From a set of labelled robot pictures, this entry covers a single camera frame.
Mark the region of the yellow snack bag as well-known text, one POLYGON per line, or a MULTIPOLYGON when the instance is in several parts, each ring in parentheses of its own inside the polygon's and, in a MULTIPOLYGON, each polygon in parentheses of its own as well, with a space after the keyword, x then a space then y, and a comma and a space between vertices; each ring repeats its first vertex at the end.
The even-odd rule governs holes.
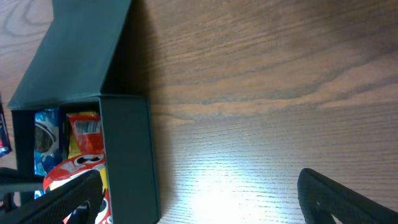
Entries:
POLYGON ((80 152, 77 143, 76 143, 76 139, 73 135, 73 133, 70 134, 70 140, 69 140, 69 154, 68 154, 68 158, 72 158, 75 156, 79 156, 82 153, 80 152))

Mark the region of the red snack bag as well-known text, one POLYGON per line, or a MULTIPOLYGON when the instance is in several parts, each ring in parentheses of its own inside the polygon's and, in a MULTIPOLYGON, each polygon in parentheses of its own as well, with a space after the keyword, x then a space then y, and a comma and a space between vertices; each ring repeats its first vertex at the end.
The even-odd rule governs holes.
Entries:
POLYGON ((72 133, 82 154, 98 154, 104 151, 101 116, 94 111, 68 113, 72 133))

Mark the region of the red Pringles can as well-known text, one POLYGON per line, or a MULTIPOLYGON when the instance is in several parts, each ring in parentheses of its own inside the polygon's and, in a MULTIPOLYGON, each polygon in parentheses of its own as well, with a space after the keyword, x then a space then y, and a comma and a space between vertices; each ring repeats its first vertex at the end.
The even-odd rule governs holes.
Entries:
POLYGON ((45 193, 50 192, 57 187, 62 186, 69 180, 89 171, 97 170, 100 172, 103 183, 104 198, 96 217, 95 223, 112 224, 113 218, 111 214, 109 187, 106 171, 105 154, 81 154, 61 162, 59 165, 50 170, 44 178, 45 193))

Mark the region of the black gift box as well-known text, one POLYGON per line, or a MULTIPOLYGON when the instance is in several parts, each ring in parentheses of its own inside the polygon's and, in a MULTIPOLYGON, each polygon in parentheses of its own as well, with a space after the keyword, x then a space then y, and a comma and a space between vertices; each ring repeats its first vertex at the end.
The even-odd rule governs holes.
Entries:
POLYGON ((54 1, 53 21, 16 88, 17 168, 34 173, 34 115, 99 109, 115 223, 157 223, 159 188, 149 102, 136 85, 146 54, 139 1, 54 1))

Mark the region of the small dark blue packet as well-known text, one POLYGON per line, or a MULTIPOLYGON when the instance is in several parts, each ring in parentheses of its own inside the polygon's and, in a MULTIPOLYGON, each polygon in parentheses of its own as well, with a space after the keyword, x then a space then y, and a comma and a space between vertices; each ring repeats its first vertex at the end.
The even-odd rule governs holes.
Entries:
POLYGON ((2 107, 2 104, 1 104, 1 130, 0 130, 0 135, 1 135, 0 157, 4 157, 5 155, 9 154, 12 151, 12 148, 11 148, 11 143, 10 143, 9 136, 8 136, 6 119, 5 119, 4 109, 2 107))

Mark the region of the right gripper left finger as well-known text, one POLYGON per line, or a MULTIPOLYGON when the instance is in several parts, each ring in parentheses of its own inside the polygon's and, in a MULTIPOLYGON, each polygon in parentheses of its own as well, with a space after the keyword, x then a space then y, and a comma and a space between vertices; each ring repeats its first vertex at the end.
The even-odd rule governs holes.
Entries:
POLYGON ((1 223, 62 223, 79 206, 87 211, 69 223, 94 224, 104 197, 100 172, 89 170, 49 193, 1 215, 1 223))

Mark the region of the blue Oreo cookie pack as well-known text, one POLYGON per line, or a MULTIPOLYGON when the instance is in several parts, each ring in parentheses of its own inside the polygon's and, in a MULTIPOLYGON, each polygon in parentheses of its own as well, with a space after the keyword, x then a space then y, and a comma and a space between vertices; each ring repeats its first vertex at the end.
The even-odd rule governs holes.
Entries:
POLYGON ((60 148, 61 121, 59 108, 50 108, 35 114, 35 175, 45 177, 63 161, 63 150, 60 148))

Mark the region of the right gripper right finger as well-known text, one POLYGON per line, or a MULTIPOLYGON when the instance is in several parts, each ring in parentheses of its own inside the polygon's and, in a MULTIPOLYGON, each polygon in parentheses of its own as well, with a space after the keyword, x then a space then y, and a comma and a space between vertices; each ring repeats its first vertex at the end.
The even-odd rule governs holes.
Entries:
POLYGON ((397 223, 397 212, 313 169, 301 170, 297 190, 306 223, 397 223))

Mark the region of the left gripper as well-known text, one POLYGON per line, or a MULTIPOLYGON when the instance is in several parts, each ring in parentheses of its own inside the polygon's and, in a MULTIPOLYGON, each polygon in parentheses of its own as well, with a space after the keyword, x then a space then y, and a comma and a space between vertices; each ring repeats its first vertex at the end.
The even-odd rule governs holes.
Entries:
POLYGON ((1 168, 1 215, 17 208, 15 192, 35 192, 43 190, 43 176, 28 176, 18 170, 1 168))

